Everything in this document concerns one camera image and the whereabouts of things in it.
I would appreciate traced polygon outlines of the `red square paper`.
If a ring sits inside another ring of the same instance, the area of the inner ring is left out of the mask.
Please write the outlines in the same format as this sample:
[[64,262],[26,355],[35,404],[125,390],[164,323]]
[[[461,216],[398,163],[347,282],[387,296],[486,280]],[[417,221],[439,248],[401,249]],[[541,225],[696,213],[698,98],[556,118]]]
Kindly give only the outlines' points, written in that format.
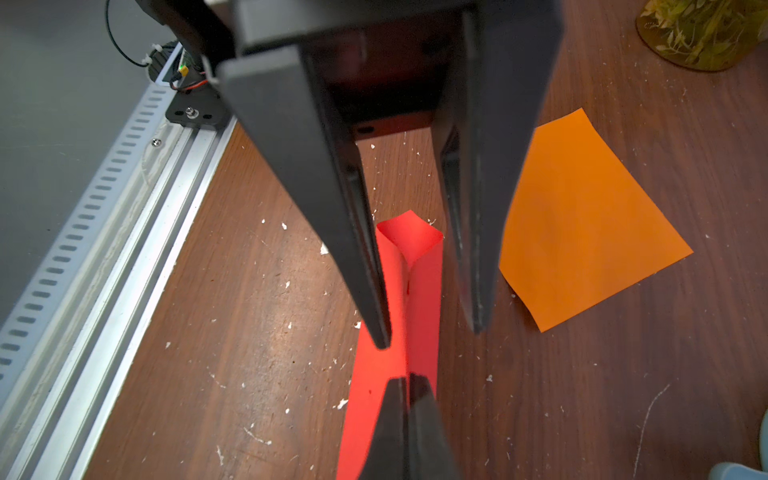
[[415,373],[437,386],[442,299],[442,232],[412,211],[376,226],[391,322],[377,348],[360,329],[336,477],[356,479],[369,452],[387,382]]

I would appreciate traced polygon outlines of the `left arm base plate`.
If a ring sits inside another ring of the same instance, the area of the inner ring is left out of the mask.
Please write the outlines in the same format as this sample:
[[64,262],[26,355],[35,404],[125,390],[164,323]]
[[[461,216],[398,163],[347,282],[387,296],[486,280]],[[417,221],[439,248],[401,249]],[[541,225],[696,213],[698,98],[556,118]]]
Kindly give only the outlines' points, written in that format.
[[148,78],[161,94],[170,94],[166,119],[184,127],[225,129],[232,118],[213,80],[210,66],[179,41],[154,44],[144,58]]

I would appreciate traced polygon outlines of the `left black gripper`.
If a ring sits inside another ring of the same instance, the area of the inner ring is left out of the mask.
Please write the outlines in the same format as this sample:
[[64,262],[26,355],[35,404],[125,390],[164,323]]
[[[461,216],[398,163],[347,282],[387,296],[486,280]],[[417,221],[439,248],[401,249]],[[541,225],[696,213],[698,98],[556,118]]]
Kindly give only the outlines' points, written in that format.
[[488,328],[508,210],[563,36],[560,2],[138,5],[209,71],[220,64],[222,97],[328,248],[379,349],[392,326],[348,126],[367,139],[434,119],[460,302],[474,333]]

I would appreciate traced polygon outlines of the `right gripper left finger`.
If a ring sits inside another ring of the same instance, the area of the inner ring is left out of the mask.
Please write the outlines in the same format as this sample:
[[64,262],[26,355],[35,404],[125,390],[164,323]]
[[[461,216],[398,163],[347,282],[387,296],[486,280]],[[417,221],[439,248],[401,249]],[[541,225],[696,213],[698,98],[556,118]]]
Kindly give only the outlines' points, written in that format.
[[408,479],[408,412],[406,379],[390,379],[366,455],[360,480]]

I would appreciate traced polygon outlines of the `orange square paper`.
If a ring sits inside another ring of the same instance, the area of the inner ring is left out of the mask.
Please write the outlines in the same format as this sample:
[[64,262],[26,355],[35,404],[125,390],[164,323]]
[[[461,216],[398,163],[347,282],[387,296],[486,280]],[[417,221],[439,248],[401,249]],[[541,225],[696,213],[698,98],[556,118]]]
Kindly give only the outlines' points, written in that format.
[[535,130],[499,267],[540,331],[692,252],[583,110]]

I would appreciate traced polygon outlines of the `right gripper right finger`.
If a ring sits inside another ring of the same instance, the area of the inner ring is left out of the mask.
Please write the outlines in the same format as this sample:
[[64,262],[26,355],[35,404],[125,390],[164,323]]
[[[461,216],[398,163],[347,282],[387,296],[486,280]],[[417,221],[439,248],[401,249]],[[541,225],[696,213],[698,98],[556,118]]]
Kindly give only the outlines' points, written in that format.
[[409,378],[409,474],[411,479],[460,479],[429,380]]

